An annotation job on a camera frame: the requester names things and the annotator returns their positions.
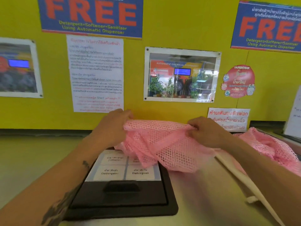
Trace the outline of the person's left forearm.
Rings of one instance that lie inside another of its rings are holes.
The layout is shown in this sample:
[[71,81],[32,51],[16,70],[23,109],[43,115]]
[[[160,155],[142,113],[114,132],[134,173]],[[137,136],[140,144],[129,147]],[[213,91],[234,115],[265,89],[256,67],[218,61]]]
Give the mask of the person's left forearm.
[[59,226],[92,164],[118,142],[86,137],[0,209],[0,226]]

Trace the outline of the blue red-lettered banner with border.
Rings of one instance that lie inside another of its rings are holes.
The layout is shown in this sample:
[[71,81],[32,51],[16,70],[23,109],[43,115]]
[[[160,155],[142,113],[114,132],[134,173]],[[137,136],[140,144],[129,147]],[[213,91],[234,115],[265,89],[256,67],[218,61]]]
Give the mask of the blue red-lettered banner with border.
[[240,0],[231,48],[301,53],[301,7]]

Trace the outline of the pink mesh laundry bag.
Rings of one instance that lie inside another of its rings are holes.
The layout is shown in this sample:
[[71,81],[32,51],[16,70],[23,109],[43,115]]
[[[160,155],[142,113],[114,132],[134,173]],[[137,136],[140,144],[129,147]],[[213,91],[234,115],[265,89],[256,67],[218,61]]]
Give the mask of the pink mesh laundry bag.
[[[136,156],[143,167],[159,162],[171,171],[193,173],[217,153],[224,152],[204,147],[187,137],[186,131],[192,129],[188,124],[171,121],[130,120],[124,125],[125,140],[114,148],[128,156]],[[255,128],[234,136],[301,177],[301,162],[288,144]]]

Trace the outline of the white printed instruction sheet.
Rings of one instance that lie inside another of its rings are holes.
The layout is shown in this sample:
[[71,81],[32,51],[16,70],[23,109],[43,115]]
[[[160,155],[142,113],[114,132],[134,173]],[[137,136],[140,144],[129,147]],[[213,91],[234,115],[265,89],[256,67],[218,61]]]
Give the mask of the white printed instruction sheet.
[[73,111],[124,110],[124,41],[67,35]]

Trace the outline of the round pink sticker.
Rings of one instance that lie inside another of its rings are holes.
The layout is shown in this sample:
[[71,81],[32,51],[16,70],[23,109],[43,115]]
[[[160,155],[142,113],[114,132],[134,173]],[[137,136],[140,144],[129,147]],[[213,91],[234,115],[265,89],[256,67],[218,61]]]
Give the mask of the round pink sticker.
[[221,90],[225,97],[241,98],[255,92],[255,74],[248,65],[235,65],[223,76]]

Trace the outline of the person's right forearm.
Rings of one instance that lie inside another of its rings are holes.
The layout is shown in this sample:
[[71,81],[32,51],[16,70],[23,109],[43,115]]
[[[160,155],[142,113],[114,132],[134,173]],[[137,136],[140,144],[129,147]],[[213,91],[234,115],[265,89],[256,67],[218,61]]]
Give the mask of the person's right forearm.
[[219,148],[238,161],[286,226],[301,226],[301,177],[231,134]]

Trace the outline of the person's right hand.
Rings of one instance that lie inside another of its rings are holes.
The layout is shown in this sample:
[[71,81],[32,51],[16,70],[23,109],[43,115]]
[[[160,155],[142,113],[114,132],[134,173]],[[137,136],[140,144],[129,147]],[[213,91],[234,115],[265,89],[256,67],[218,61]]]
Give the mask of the person's right hand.
[[231,133],[210,118],[198,117],[195,119],[199,119],[199,139],[196,140],[198,143],[208,148],[226,148],[229,140],[233,137]]

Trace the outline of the white paper notice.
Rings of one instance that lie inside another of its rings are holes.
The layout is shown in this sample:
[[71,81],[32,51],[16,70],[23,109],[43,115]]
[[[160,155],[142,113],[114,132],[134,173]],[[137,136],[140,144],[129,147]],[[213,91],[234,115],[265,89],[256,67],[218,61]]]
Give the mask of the white paper notice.
[[301,139],[301,85],[295,96],[295,100],[284,126],[284,135]]

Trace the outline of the person's left hand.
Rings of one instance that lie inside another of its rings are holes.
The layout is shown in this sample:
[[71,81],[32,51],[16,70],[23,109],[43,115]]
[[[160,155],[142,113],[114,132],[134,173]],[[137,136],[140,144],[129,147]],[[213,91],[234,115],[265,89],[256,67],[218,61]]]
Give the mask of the person's left hand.
[[104,116],[97,127],[92,131],[90,137],[93,142],[106,149],[114,147],[125,140],[126,131],[124,125],[115,124],[115,110]]

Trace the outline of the white sign with red text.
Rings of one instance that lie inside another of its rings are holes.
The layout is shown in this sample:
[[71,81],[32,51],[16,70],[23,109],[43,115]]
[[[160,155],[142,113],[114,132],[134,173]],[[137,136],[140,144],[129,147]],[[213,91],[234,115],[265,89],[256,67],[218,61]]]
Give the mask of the white sign with red text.
[[244,133],[247,131],[249,114],[250,109],[209,108],[207,117],[228,132]]

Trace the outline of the white compartment label sticker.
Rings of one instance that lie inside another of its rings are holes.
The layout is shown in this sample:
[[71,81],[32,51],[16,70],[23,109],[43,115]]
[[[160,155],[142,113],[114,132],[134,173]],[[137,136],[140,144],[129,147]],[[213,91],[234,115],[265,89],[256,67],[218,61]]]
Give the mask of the white compartment label sticker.
[[126,156],[120,150],[107,149],[102,152],[85,182],[107,182],[107,181],[161,181],[159,165],[142,167],[136,157]]

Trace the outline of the large blue red-lettered banner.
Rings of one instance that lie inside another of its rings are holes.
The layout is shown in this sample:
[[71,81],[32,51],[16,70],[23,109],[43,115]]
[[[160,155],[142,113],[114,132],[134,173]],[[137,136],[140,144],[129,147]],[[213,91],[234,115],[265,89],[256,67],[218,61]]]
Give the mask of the large blue red-lettered banner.
[[142,40],[144,0],[38,0],[48,33]]

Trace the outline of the white-framed window panel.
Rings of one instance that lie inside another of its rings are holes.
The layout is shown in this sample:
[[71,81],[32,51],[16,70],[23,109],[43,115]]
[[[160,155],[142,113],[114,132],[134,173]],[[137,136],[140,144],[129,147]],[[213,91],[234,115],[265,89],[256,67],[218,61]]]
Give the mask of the white-framed window panel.
[[222,53],[145,47],[144,101],[213,103]]

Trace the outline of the black detergent compartment lid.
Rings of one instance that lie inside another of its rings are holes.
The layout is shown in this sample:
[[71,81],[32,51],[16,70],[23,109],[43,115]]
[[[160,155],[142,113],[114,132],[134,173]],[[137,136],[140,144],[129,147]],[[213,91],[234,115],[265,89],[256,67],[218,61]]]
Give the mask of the black detergent compartment lid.
[[176,215],[179,208],[169,173],[159,162],[155,164],[159,165],[161,181],[84,181],[64,220]]

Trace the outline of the white-framed panel with blue screen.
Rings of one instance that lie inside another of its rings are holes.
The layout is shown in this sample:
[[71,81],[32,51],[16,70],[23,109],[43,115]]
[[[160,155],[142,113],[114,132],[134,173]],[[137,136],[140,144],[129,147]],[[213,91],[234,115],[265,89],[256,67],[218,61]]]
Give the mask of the white-framed panel with blue screen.
[[0,97],[43,98],[35,41],[0,37]]

